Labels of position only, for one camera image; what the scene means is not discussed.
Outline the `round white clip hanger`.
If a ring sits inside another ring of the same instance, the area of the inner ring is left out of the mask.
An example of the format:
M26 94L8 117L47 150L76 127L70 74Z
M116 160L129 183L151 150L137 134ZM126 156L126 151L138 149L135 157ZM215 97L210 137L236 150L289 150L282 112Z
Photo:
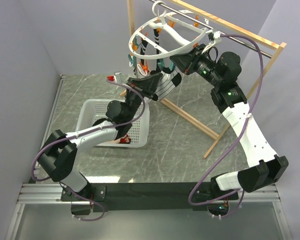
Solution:
M167 12L163 11L162 13L159 13L156 11L156 7L159 4L163 4L164 2L162 0L157 0L154 1L151 7L152 13L154 14L154 18L148 20L146 23L141 25L135 32L131 35L129 42L128 42L128 48L131 54L139 59L144 59L144 60L156 60L156 59L164 59L171 57L175 54L179 54L191 47L193 47L195 44L197 44L201 39L203 39L207 35L207 31L213 30L209 29L208 27L204 28L199 28L196 27L192 24L188 24L178 18L175 18L174 15L177 15L176 13L173 12ZM187 10L182 10L187 16L190 13L190 11ZM198 35L191 41L183 38L173 27L172 24L175 23L177 25L180 25L184 28L187 28ZM165 32L168 34L176 43L179 44L178 48L175 48L173 50L166 50L162 46L157 46L155 41L151 40L149 37L147 37L144 33L143 30L145 28L151 28L151 29L160 29L161 32ZM137 44L137 40L146 40L148 42L148 45L152 46L155 50L158 50L158 54L153 54L153 55L143 55L141 56L140 53L138 53L139 45Z

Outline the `white black striped sock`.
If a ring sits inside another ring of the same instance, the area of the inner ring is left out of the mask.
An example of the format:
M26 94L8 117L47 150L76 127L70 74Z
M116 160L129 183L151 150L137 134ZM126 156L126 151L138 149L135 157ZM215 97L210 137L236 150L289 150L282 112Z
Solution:
M164 88L175 88L181 81L182 76L177 70L162 70L163 73L163 84Z

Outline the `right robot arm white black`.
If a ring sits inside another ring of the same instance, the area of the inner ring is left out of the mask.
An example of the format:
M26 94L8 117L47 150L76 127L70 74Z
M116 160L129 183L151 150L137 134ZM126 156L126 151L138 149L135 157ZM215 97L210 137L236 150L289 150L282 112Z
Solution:
M213 86L210 92L212 101L235 132L248 164L247 169L213 177L213 184L209 187L211 197L220 200L229 190L242 189L251 193L276 183L289 162L285 156L278 156L268 144L236 82L242 71L240 56L226 51L214 61L204 47L202 44L188 53L175 54L170 60L184 74L198 73Z

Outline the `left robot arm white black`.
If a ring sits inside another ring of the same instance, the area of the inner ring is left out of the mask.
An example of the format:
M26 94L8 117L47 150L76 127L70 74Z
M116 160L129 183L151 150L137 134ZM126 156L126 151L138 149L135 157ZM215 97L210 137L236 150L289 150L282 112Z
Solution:
M157 100L156 90L162 77L161 72L144 78L129 77L123 84L115 76L108 76L106 81L109 84L126 89L125 100L112 100L107 105L106 117L97 125L68 133L54 131L34 162L41 165L49 179L63 183L71 189L72 195L78 201L88 201L92 195L92 187L74 169L77 153L123 137L132 123L139 119L136 112L139 107L145 107L145 98Z

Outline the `orange clip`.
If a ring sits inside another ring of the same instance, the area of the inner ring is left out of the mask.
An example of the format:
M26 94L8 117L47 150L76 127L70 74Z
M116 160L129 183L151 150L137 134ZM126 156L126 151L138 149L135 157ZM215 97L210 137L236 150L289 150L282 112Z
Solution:
M145 65L142 64L142 62L140 61L138 64L137 64L137 69L139 71L139 73L142 75L142 76L148 76L150 71L148 69L148 63L147 61L145 62Z

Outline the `teal clip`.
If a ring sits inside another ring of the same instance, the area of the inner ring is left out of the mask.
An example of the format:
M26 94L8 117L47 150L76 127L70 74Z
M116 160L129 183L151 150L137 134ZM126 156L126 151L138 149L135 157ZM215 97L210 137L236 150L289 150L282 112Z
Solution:
M169 67L168 67L169 73L172 73L172 72L175 70L175 68L176 68L175 63L171 61L171 62L170 62L170 65L169 65Z

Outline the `black sock white stripes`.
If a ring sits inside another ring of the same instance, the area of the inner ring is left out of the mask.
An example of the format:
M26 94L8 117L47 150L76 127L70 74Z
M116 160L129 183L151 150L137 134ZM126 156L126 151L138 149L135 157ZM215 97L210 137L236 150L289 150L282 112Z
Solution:
M160 46L160 28L156 28L153 30L154 33L154 42L157 46Z

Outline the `pink sock with red pattern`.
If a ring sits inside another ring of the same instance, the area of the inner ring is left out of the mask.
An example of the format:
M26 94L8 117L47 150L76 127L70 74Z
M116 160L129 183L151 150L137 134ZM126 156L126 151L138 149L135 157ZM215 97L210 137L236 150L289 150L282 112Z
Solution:
M131 138L128 134L116 140L108 141L107 144L130 144Z

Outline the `white plastic basket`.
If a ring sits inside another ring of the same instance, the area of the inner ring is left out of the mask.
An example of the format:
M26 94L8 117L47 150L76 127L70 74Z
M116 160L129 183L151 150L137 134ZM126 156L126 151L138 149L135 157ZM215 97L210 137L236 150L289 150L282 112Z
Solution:
M76 131L90 128L97 120L106 117L106 111L110 99L88 99L80 110ZM149 104L144 106L142 116L132 123L132 127L127 135L130 143L119 143L118 141L108 141L98 145L98 147L114 147L114 148L141 148L146 145L149 134L150 110Z

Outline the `metal hanging rod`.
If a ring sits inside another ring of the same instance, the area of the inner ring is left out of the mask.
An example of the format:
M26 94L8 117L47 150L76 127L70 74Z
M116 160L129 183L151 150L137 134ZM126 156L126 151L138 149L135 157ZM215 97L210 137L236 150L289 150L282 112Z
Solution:
M223 35L236 34L236 35L245 36L245 37L252 39L257 44L259 44L267 49L270 49L272 51L276 51L279 47L278 43L275 43L275 42L268 40L262 36L259 36L256 33L246 30L240 26L235 25L234 23L231 23L220 17L217 17L211 13L208 13L207 11L199 9L198 7L195 7L185 1L164 0L163 2L164 3L159 3L159 5L170 12L173 12L175 14L183 16L193 22L197 22L200 25L203 25L204 27L207 27L209 29L215 28L218 30L226 30L226 32L221 31L221 34L223 34ZM184 12L182 12L183 10L190 11L191 14L198 16L200 19L208 20L209 23L205 23L204 21L196 19L195 17L190 17L190 16L186 15Z

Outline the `black base beam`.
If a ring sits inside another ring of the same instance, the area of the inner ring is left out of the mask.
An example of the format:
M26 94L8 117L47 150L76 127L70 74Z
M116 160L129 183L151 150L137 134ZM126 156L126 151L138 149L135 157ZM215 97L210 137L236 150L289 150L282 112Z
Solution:
M90 192L84 193L84 197L100 203L106 212L184 209L207 211L209 204L192 206L188 202L190 192L195 185L196 182L91 183ZM221 191L212 183L203 182L193 194L192 201L200 203L213 200L231 191ZM73 214L89 214L89 202L83 204L83 200L74 196L68 187L62 191L60 200L72 203Z

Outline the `wooden drying rack frame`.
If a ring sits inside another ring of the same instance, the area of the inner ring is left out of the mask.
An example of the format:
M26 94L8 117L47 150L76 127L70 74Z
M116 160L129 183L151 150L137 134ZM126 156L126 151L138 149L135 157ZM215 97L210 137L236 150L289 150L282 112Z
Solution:
M234 110L243 110L248 115L253 108L248 104L250 96L258 95L262 79L258 78L248 94L243 93L237 79L242 71L240 56L226 51L210 55L222 39L228 38L258 53L264 58L266 53L260 45L274 51L269 62L260 66L260 76L268 72L272 64L285 48L286 44L277 44L241 27L211 15L186 2L179 1L182 10L166 7L162 0L153 2L154 18L142 26L134 27L134 3L127 2L131 37L128 42L129 65L138 80L154 82L159 77L157 90L148 94L148 98L159 101L186 121L218 142L222 135L195 119L180 107L167 99L183 76L198 74L212 85L210 92L214 105L226 115ZM159 12L157 6L165 7Z

